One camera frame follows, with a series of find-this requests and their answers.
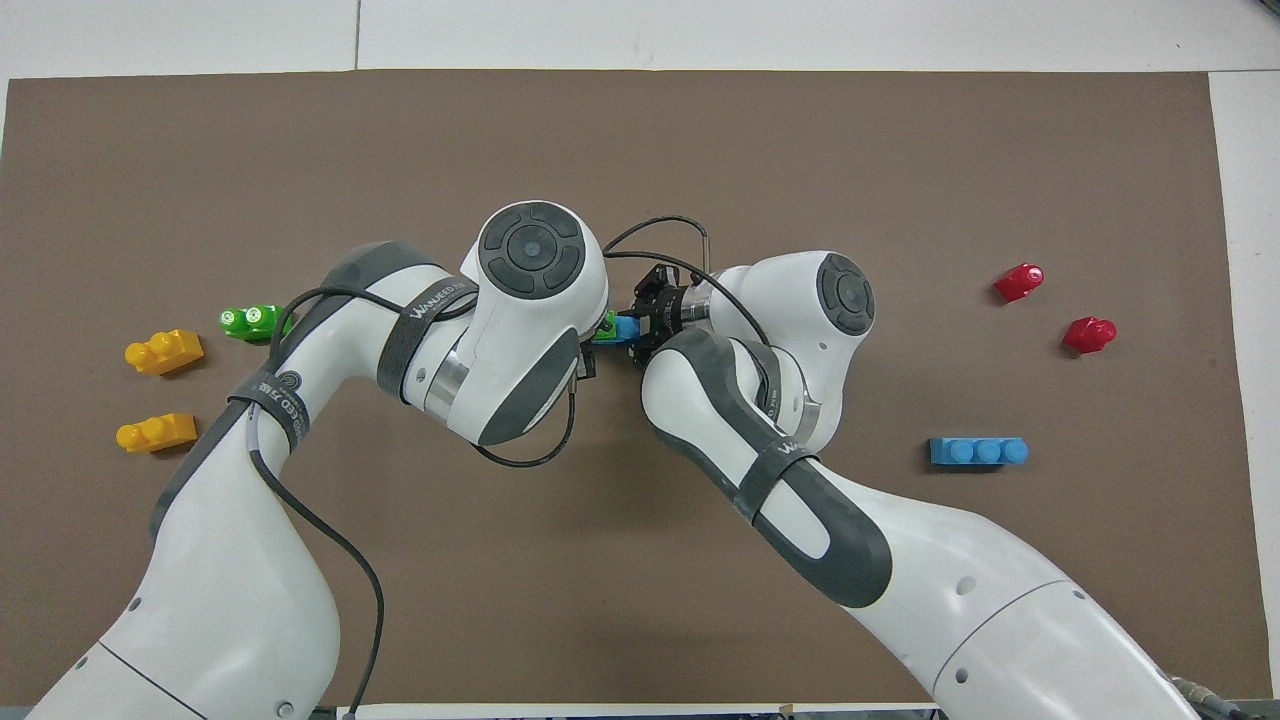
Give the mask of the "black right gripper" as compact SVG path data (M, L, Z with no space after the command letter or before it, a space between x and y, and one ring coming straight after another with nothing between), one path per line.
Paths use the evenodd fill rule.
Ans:
M685 296L700 283L701 279L695 278L691 284L681 284L677 266L655 264L636 286L634 304L626 310L627 316L646 322L640 338L652 338L658 351L680 333L685 325L681 316Z

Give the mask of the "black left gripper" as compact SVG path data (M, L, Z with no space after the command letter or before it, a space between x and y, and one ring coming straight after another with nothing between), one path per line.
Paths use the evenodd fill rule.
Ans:
M649 364L657 351L657 343L652 338L636 340L627 347L627 354L634 364ZM596 377L596 361L593 343L586 342L579 346L577 380L589 380Z

